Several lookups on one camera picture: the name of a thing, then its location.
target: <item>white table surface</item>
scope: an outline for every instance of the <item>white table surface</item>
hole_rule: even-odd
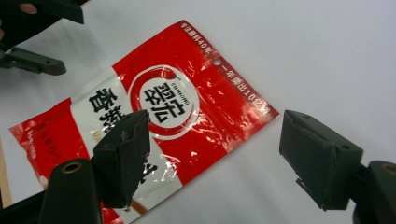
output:
[[[59,77],[0,69],[0,136],[13,202],[41,190],[8,128],[71,96],[180,20],[195,26],[281,114],[136,223],[352,223],[323,212],[279,155],[285,109],[309,114],[396,162],[396,2],[93,0],[85,25],[61,20],[20,47],[63,60]]]

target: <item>package label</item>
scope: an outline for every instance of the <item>package label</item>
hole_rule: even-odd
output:
[[[103,209],[105,223],[134,221],[278,115],[192,25],[180,21],[76,95],[10,130],[46,187],[55,166],[91,158],[124,115],[141,109],[150,118],[145,171],[133,209]]]

